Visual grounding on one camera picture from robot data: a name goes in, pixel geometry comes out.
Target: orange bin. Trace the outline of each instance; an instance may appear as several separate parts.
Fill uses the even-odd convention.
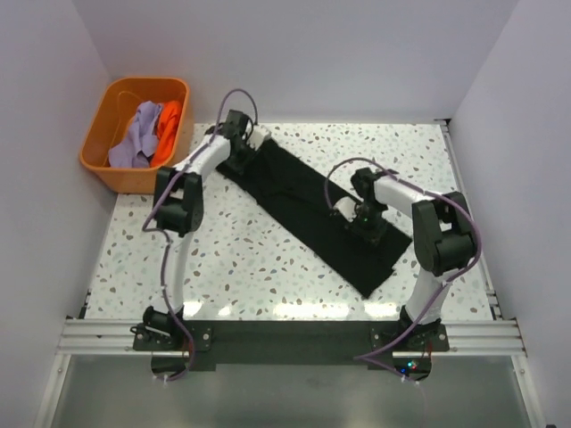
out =
[[[81,148],[81,164],[117,193],[153,193],[159,167],[111,168],[108,151],[127,134],[140,103],[178,100],[182,104],[181,121],[173,151],[164,165],[182,161],[188,155],[194,129],[189,96],[188,85],[179,78],[122,78],[111,83]]]

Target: spotted table surface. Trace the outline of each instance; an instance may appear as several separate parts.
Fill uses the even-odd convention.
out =
[[[268,124],[273,137],[319,173],[353,156],[374,158],[425,189],[457,188],[437,125]],[[207,125],[194,129],[193,144]],[[361,164],[339,169],[333,180],[351,191]],[[120,195],[97,262],[87,318],[139,319],[160,296],[164,238],[141,225],[152,197]],[[418,272],[412,245],[394,273],[363,300],[350,284],[292,236],[254,199],[218,172],[205,183],[205,216],[186,259],[185,317],[195,319],[397,318]],[[409,218],[390,209],[385,217],[412,234]],[[174,237],[174,252],[180,240]],[[492,319],[481,269],[456,280],[443,306],[444,320]]]

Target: gray wall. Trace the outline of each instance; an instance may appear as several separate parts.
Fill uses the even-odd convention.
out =
[[[241,86],[303,121],[451,117],[517,2],[73,1],[112,76],[186,78],[199,120]]]
[[[113,196],[79,166],[108,74],[69,0],[0,13],[0,426],[29,428]]]
[[[558,426],[571,426],[570,46],[571,3],[520,0],[451,125],[501,306]]]

